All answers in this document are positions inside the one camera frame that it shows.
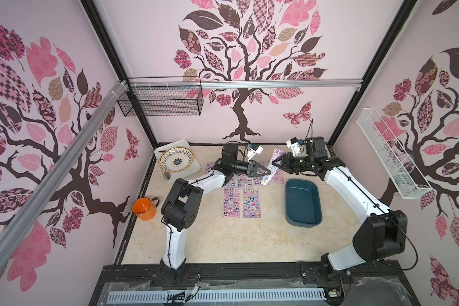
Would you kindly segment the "teal plastic storage box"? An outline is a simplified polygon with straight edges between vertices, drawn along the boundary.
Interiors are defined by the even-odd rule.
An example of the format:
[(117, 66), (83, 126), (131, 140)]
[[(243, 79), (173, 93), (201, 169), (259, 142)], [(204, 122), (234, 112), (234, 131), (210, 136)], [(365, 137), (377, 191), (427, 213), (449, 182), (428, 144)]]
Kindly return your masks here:
[(315, 183), (289, 179), (285, 186), (286, 220), (292, 226), (313, 228), (323, 220), (319, 189)]

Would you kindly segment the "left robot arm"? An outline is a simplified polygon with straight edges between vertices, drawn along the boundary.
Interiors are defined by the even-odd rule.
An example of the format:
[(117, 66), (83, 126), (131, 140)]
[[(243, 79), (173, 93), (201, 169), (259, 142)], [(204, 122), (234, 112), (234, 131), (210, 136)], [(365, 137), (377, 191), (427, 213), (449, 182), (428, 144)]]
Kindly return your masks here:
[(252, 159), (240, 160), (240, 153), (237, 144), (225, 145), (209, 174), (191, 181), (178, 178), (173, 183), (161, 209), (161, 222), (167, 230), (166, 249), (161, 260), (163, 268), (177, 272), (185, 265), (186, 232), (195, 222), (205, 195), (225, 186), (235, 175), (263, 177), (272, 174)]

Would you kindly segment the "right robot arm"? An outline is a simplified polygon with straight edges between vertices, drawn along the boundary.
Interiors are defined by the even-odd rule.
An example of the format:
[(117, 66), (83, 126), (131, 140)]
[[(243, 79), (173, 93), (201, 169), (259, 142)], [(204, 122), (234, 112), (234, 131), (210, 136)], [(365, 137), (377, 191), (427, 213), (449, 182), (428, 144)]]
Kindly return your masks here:
[(404, 252), (409, 242), (407, 216), (400, 210), (390, 210), (353, 177), (338, 157), (329, 156), (323, 138), (293, 138), (286, 145), (290, 151), (271, 164), (289, 174), (312, 172), (338, 192), (360, 223), (352, 243), (322, 256), (322, 273), (341, 272)]

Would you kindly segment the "pink sticker sheet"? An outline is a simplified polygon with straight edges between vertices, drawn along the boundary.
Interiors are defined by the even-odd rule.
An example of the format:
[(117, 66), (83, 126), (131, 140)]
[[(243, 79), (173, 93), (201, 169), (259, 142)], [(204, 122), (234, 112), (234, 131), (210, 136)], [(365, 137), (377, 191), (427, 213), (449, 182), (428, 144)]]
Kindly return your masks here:
[(233, 176), (225, 185), (224, 187), (237, 187), (237, 176)]
[(211, 172), (213, 167), (214, 167), (214, 163), (207, 163), (206, 166), (205, 166), (205, 172), (206, 173)]
[(274, 173), (274, 176), (271, 179), (271, 182), (276, 184), (283, 184), (284, 183), (284, 172), (282, 170), (277, 170)]

